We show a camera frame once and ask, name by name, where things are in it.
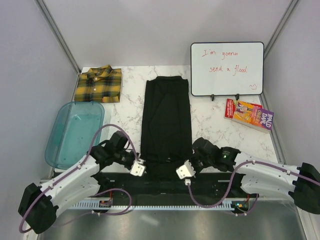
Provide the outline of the right aluminium corner post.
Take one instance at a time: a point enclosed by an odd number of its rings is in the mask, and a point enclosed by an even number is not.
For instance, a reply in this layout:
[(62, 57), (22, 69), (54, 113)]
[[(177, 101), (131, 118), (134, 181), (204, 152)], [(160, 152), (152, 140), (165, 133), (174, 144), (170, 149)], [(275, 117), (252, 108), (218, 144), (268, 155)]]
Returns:
[(300, 0), (291, 0), (289, 5), (287, 6), (286, 10), (284, 11), (279, 23), (277, 24), (273, 34), (268, 41), (265, 50), (264, 50), (264, 60), (268, 57), (269, 53), (273, 49), (274, 45), (276, 44), (278, 38), (280, 37), (282, 31), (285, 29), (286, 24), (289, 22), (292, 14), (296, 10)]

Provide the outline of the aluminium frame rail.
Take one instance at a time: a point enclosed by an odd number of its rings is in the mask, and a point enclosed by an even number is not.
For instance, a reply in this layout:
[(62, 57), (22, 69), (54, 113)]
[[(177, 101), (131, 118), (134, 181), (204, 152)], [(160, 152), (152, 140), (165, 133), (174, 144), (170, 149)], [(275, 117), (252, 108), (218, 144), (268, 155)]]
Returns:
[[(111, 188), (99, 192), (101, 186), (102, 184), (99, 183), (96, 179), (90, 178), (82, 183), (75, 184), (74, 186), (69, 187), (65, 191), (65, 195), (69, 197), (69, 200), (79, 202), (89, 197), (99, 198), (103, 197), (103, 194), (111, 194), (115, 191), (125, 193), (124, 191), (126, 191), (121, 188)], [(234, 179), (231, 184), (230, 190), (226, 190), (224, 195), (226, 195), (227, 198), (245, 198), (246, 196), (254, 198), (259, 195), (260, 197), (281, 198), (292, 201), (294, 192), (286, 190), (284, 188), (280, 188), (279, 186), (276, 187), (272, 185), (259, 184), (257, 180), (250, 178), (249, 182), (244, 184), (244, 186), (241, 186), (238, 179)]]

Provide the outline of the yellow plaid folded shirt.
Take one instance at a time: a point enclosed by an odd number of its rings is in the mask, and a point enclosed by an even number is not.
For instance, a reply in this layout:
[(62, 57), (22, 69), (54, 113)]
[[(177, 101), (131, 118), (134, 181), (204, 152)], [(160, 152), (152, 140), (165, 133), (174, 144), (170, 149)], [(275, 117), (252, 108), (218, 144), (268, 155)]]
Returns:
[(110, 65), (89, 68), (78, 77), (76, 102), (118, 103), (122, 88), (122, 70)]

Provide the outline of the black long sleeve shirt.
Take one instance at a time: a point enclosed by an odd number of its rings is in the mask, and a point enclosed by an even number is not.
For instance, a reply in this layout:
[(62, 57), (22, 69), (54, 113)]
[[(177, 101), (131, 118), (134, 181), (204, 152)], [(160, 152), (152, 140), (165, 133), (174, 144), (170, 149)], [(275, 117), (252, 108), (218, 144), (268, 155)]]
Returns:
[(176, 169), (193, 154), (189, 82), (181, 76), (157, 76), (145, 87), (141, 158), (157, 181), (176, 180)]

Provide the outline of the left aluminium corner post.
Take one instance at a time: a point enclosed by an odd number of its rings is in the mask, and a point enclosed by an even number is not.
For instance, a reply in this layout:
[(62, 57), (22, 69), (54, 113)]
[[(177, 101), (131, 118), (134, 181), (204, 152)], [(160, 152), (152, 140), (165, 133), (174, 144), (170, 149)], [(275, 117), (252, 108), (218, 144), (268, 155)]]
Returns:
[(81, 69), (79, 65), (76, 62), (76, 59), (74, 58), (66, 40), (64, 39), (58, 25), (56, 24), (56, 21), (54, 20), (49, 8), (47, 7), (44, 0), (35, 0), (36, 5), (40, 9), (43, 17), (45, 18), (48, 26), (50, 27), (53, 35), (55, 36), (58, 44), (62, 48), (64, 54), (66, 55), (68, 61), (70, 62), (72, 68), (74, 71), (79, 75), (81, 73)]

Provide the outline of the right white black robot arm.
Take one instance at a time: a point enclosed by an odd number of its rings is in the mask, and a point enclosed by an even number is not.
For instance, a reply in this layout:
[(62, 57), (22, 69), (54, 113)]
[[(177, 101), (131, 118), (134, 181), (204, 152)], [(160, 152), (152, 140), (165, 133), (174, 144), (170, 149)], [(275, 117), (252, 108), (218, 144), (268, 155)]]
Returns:
[(241, 189), (249, 195), (283, 198), (306, 212), (320, 213), (320, 173), (313, 165), (270, 162), (233, 147), (219, 148), (202, 137), (192, 148), (190, 162), (195, 173), (208, 167), (231, 172), (228, 191)]

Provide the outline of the white dry-erase board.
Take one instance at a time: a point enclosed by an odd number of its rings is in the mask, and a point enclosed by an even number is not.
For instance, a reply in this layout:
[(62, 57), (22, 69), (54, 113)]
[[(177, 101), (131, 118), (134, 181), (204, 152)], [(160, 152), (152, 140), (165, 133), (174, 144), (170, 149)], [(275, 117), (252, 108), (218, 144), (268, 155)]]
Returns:
[(261, 41), (192, 43), (191, 94), (195, 97), (260, 95), (264, 53)]

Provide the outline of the Roald Dahl paperback book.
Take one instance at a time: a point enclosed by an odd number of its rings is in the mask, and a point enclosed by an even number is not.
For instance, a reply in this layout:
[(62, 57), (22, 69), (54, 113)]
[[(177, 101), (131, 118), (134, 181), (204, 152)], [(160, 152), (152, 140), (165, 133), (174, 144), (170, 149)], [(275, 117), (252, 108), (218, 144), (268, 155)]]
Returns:
[(269, 133), (273, 127), (274, 113), (256, 103), (227, 98), (224, 117), (258, 131)]

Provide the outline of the aluminium corner post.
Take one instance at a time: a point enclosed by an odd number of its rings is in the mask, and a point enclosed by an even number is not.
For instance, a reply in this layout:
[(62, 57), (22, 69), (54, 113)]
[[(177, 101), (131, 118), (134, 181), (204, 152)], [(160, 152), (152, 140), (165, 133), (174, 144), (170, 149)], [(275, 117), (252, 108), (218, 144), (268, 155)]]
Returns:
[(287, 6), (286, 10), (284, 11), (279, 23), (277, 24), (273, 34), (268, 41), (265, 50), (264, 50), (264, 60), (268, 57), (269, 53), (273, 49), (274, 45), (276, 44), (278, 38), (280, 37), (282, 31), (285, 29), (286, 24), (289, 22), (292, 14), (296, 10), (300, 0), (291, 0), (289, 5)]
[(81, 69), (79, 65), (76, 62), (76, 59), (74, 58), (66, 40), (64, 39), (58, 25), (56, 24), (56, 21), (54, 20), (49, 8), (47, 7), (44, 0), (35, 0), (36, 5), (40, 9), (43, 17), (45, 18), (48, 26), (50, 27), (53, 35), (55, 36), (58, 44), (62, 48), (64, 54), (66, 55), (68, 61), (70, 62), (72, 68), (74, 71), (79, 75), (81, 73)]

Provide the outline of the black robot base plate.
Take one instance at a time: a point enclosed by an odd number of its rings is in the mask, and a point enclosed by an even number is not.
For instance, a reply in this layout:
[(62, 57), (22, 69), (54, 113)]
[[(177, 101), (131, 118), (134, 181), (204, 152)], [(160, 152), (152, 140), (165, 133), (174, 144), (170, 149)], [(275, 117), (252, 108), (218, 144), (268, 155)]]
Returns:
[[(191, 191), (195, 200), (201, 205), (213, 205), (226, 193), (231, 173), (200, 173), (191, 180)], [(120, 191), (105, 193), (103, 197), (112, 197), (116, 205), (132, 206), (182, 206), (194, 205), (188, 187), (181, 179), (155, 180), (148, 175), (142, 177), (129, 173), (106, 172), (98, 174), (101, 183), (99, 192), (113, 188), (127, 191), (129, 197)]]

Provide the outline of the teal transparent plastic bin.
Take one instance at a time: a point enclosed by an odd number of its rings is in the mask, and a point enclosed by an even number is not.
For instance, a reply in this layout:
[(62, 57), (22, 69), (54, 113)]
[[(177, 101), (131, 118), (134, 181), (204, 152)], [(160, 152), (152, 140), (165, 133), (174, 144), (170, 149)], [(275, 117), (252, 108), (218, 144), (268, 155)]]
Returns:
[(88, 151), (103, 125), (104, 107), (98, 102), (69, 102), (61, 107), (45, 150), (45, 161), (53, 168), (67, 170)]

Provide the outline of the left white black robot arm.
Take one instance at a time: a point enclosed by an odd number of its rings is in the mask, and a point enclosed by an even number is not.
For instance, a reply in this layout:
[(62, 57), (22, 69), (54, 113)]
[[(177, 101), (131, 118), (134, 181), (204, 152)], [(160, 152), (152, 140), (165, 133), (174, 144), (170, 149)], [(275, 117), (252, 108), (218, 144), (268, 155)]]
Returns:
[(22, 234), (29, 231), (41, 234), (72, 205), (98, 194), (107, 180), (101, 170), (120, 162), (122, 156), (133, 159), (133, 154), (125, 151), (128, 141), (128, 135), (118, 130), (109, 140), (91, 147), (65, 172), (40, 185), (29, 184), (18, 207), (22, 216), (19, 231)]

